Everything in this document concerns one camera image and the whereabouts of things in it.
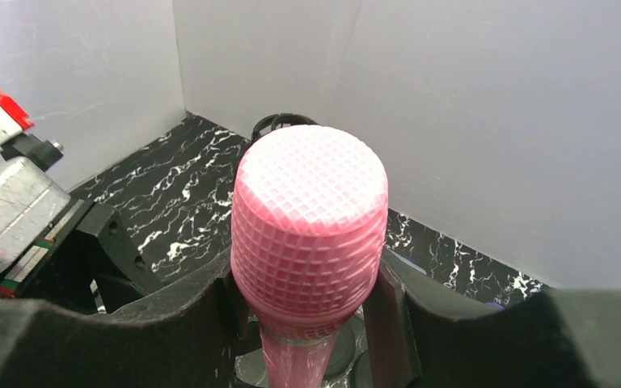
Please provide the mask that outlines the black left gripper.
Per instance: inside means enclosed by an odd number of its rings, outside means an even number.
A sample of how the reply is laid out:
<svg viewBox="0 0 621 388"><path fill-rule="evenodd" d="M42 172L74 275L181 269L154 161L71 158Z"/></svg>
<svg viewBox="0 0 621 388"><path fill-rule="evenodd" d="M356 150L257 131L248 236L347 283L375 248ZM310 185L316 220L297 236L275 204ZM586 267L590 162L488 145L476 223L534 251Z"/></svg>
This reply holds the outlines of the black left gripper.
<svg viewBox="0 0 621 388"><path fill-rule="evenodd" d="M120 211L75 200L0 271L0 299L40 299L74 312L112 313L160 290Z"/></svg>

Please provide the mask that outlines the black round-base stand for beige microphone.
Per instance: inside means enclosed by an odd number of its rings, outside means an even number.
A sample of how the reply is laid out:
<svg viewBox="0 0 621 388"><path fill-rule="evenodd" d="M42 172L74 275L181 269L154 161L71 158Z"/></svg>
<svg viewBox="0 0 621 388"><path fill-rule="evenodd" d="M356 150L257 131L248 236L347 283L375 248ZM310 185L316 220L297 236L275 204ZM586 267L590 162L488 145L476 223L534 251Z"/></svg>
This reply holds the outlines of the black round-base stand for beige microphone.
<svg viewBox="0 0 621 388"><path fill-rule="evenodd" d="M320 386L349 387L349 372L366 347L363 320L354 315L339 332ZM238 347L232 386L268 387L259 323L254 318L247 325L246 340Z"/></svg>

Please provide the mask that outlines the black tripod microphone stand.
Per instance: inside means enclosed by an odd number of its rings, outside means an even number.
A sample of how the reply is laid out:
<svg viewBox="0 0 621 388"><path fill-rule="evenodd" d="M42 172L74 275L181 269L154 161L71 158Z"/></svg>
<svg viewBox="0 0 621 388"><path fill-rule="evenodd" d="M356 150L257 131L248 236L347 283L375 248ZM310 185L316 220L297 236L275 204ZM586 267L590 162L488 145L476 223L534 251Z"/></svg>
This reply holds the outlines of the black tripod microphone stand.
<svg viewBox="0 0 621 388"><path fill-rule="evenodd" d="M295 126L295 125L317 125L318 123L315 120L312 120L310 117L293 114L293 113L276 113L269 116L264 117L260 121L258 121L252 131L251 131L251 143L255 143L262 136L264 136L264 130L269 129L269 132L275 131L277 129L283 128L285 125L287 126Z"/></svg>

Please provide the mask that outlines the black stand for purple microphone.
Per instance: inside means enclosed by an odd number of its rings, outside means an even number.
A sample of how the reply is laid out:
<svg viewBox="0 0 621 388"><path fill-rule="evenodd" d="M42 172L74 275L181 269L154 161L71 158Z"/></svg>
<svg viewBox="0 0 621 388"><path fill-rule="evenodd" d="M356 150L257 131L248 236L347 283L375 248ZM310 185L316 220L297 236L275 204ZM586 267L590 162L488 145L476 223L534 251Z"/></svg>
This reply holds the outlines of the black stand for purple microphone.
<svg viewBox="0 0 621 388"><path fill-rule="evenodd" d="M349 388L373 388L373 375L368 350L362 352L349 372Z"/></svg>

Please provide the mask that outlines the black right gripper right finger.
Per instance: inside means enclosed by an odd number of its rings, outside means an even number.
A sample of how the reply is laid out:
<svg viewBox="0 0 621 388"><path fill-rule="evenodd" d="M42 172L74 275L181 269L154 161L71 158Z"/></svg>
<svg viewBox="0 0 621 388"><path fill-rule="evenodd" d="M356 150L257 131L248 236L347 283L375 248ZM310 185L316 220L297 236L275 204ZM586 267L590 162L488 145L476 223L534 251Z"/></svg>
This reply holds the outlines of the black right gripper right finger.
<svg viewBox="0 0 621 388"><path fill-rule="evenodd" d="M376 387L621 387L621 290L500 309L385 250L363 310Z"/></svg>

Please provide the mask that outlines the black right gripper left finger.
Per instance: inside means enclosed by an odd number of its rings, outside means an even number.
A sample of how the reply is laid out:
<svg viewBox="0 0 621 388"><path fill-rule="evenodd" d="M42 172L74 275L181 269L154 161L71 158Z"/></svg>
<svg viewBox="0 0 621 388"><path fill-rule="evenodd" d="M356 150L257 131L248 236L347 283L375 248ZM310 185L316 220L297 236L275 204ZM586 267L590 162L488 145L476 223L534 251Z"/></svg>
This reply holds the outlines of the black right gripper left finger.
<svg viewBox="0 0 621 388"><path fill-rule="evenodd" d="M229 387L246 322L228 252L111 314L0 301L0 387Z"/></svg>

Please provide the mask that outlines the pink microphone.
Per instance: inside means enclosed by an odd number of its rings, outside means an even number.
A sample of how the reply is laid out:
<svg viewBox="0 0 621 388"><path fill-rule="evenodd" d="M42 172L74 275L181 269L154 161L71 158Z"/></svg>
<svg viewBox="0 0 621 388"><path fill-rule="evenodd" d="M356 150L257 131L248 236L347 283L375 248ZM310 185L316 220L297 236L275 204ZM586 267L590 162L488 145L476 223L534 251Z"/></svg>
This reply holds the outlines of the pink microphone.
<svg viewBox="0 0 621 388"><path fill-rule="evenodd" d="M230 267L260 325L271 387L318 387L376 283L385 167L363 141L295 125L255 141L234 182Z"/></svg>

